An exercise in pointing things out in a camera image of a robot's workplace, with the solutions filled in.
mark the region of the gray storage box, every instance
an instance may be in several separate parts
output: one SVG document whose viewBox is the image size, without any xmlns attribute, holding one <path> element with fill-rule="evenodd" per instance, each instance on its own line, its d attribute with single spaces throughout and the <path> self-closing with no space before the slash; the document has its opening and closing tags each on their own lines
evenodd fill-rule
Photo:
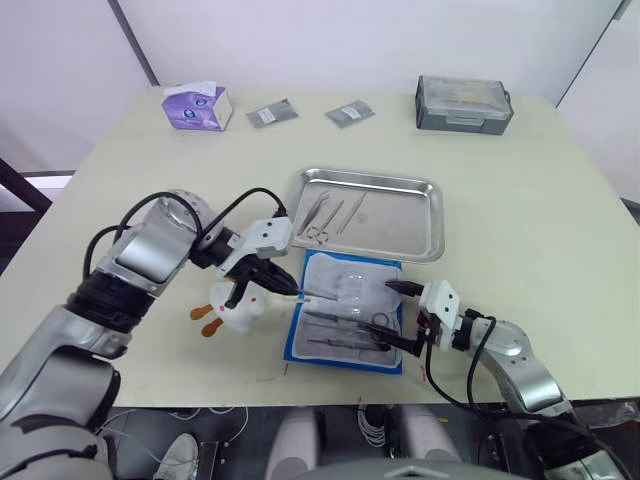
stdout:
<svg viewBox="0 0 640 480">
<path fill-rule="evenodd" d="M 420 75 L 416 126 L 423 130 L 502 135 L 513 116 L 500 81 Z"/>
</svg>

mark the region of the purple tissue box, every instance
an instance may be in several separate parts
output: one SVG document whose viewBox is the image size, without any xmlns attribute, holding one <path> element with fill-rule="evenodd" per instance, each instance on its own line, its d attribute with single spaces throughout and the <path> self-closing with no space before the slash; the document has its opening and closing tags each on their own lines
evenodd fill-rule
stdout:
<svg viewBox="0 0 640 480">
<path fill-rule="evenodd" d="M 184 92 L 168 96 L 162 102 L 173 128 L 224 131 L 233 108 L 225 87 L 216 87 L 216 96 Z"/>
</svg>

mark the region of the white sneaker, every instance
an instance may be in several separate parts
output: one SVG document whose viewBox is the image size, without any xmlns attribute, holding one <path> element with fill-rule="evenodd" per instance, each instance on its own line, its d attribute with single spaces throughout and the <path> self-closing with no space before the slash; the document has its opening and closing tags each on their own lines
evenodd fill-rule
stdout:
<svg viewBox="0 0 640 480">
<path fill-rule="evenodd" d="M 198 464 L 198 443 L 188 433 L 176 438 L 162 457 L 154 480 L 188 480 Z"/>
</svg>

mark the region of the beige table surface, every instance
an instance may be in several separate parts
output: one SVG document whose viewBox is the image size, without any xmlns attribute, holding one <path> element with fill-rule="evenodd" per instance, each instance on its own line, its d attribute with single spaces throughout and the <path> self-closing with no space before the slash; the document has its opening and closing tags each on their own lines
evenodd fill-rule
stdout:
<svg viewBox="0 0 640 480">
<path fill-rule="evenodd" d="M 254 130 L 245 113 L 288 96 L 300 118 Z M 305 166 L 431 179 L 443 191 L 446 250 L 405 278 L 448 279 L 464 306 L 519 324 L 571 399 L 640 395 L 639 229 L 546 101 L 515 97 L 503 136 L 419 131 L 411 95 L 234 92 L 225 133 L 180 131 L 160 107 L 162 89 L 134 101 L 91 153 L 0 277 L 0 368 L 80 282 L 92 235 L 143 196 L 198 193 L 221 210 L 253 186 L 286 197 Z M 339 130 L 324 112 L 355 99 L 376 116 Z M 270 215 L 255 196 L 227 220 L 236 229 Z M 106 251 L 109 242 L 98 248 Z M 278 263 L 298 278 L 303 251 Z M 440 402 L 420 362 L 405 356 L 389 376 L 282 360 L 293 306 L 274 298 L 250 334 L 223 328 L 210 339 L 190 309 L 208 301 L 212 269 L 189 264 L 134 331 L 115 362 L 118 405 L 210 406 Z M 405 308 L 405 334 L 415 331 Z M 434 358 L 434 375 L 464 398 L 469 358 Z M 484 368 L 479 400 L 498 400 Z"/>
</svg>

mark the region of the stainless steel tray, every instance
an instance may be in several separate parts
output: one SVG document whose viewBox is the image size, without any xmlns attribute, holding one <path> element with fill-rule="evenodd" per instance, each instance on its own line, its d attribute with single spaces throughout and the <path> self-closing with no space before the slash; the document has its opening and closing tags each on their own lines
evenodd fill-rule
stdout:
<svg viewBox="0 0 640 480">
<path fill-rule="evenodd" d="M 304 229 L 310 209 L 324 193 L 317 215 Z M 342 233 L 357 202 L 364 199 Z M 317 238 L 320 227 L 337 209 Z M 444 252 L 442 192 L 429 180 L 373 173 L 306 168 L 294 180 L 287 199 L 293 219 L 293 245 L 367 257 L 426 263 Z"/>
</svg>

